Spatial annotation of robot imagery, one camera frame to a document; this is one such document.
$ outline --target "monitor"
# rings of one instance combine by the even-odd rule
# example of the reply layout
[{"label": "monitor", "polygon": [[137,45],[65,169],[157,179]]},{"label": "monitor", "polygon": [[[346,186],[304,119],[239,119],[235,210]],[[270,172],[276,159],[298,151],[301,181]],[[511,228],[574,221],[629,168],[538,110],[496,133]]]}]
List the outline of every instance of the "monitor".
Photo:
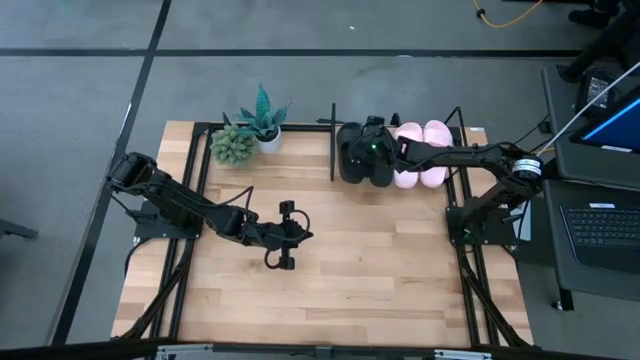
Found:
[{"label": "monitor", "polygon": [[640,86],[622,97],[604,116],[572,136],[571,140],[609,150],[640,153]]}]

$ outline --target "potted plant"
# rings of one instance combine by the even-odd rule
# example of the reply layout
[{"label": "potted plant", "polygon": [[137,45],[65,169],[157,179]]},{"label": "potted plant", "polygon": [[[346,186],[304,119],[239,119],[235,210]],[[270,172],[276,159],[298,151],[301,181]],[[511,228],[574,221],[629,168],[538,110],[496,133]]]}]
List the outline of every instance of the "potted plant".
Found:
[{"label": "potted plant", "polygon": [[241,128],[241,132],[254,135],[258,141],[258,148],[263,154],[275,154],[280,151],[280,147],[282,147],[280,126],[287,117],[289,105],[273,113],[269,96],[262,84],[260,84],[256,98],[256,114],[253,115],[242,107],[240,108],[240,114],[236,114],[238,119],[246,121],[248,124],[246,127]]},{"label": "potted plant", "polygon": [[225,125],[212,135],[211,152],[223,165],[246,165],[255,153],[253,136],[240,131],[238,125]]}]

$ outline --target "black floor stripe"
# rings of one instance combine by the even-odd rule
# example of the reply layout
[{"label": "black floor stripe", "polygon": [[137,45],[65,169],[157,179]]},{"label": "black floor stripe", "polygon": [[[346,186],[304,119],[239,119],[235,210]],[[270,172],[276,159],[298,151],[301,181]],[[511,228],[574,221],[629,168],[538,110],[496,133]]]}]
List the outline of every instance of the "black floor stripe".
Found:
[{"label": "black floor stripe", "polygon": [[429,49],[20,49],[0,48],[0,57],[416,57],[416,58],[573,58],[582,50]]},{"label": "black floor stripe", "polygon": [[68,56],[68,57],[128,57],[145,56],[147,49],[27,49],[0,48],[0,56]]},{"label": "black floor stripe", "polygon": [[[138,109],[140,108],[140,101],[142,100],[142,95],[144,93],[147,80],[149,79],[151,65],[153,64],[154,57],[150,54],[158,47],[170,7],[171,0],[164,0],[162,2],[162,8],[160,9],[151,41],[149,42],[149,52],[142,63],[140,74],[138,75],[138,80],[136,81],[133,95],[131,96],[131,101],[129,103],[129,109],[127,110],[120,135],[116,141],[111,160],[109,161],[109,167],[107,169],[111,168],[114,161],[117,161],[117,159],[124,154],[125,149],[127,148],[127,143],[131,137],[131,131],[133,130],[133,124],[135,122],[136,115],[138,114]],[[100,191],[94,206],[90,222],[85,231],[80,259],[73,274],[73,280],[69,286],[69,291],[67,292],[64,305],[62,306],[59,321],[53,334],[51,342],[52,345],[62,345],[67,341],[71,325],[73,324],[73,318],[78,308],[78,303],[80,302],[82,290],[84,288],[87,275],[89,274],[89,269],[91,268],[91,261],[93,260],[96,247],[98,246],[98,239],[100,238],[100,232],[102,231],[102,225],[104,224],[104,219],[110,202],[110,190],[104,187],[104,182],[101,189],[102,190]]]},{"label": "black floor stripe", "polygon": [[420,49],[161,49],[156,57],[443,57],[443,58],[564,58],[581,50],[420,50]]}]

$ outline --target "blue screen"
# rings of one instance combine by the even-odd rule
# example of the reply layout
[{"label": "blue screen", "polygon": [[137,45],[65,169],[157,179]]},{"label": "blue screen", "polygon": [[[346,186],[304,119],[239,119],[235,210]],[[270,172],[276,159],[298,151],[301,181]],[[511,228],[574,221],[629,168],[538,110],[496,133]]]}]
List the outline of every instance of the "blue screen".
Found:
[{"label": "blue screen", "polygon": [[640,99],[620,110],[582,139],[601,145],[640,150]]}]

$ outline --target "plant pot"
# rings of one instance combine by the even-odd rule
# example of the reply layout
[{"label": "plant pot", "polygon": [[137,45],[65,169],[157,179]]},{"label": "plant pot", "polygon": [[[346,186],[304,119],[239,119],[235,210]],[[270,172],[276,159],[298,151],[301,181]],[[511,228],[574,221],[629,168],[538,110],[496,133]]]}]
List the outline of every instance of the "plant pot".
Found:
[{"label": "plant pot", "polygon": [[258,141],[258,149],[263,154],[276,154],[280,151],[282,147],[282,130],[278,128],[278,135],[275,138],[269,141],[260,141],[260,139],[256,139]]}]

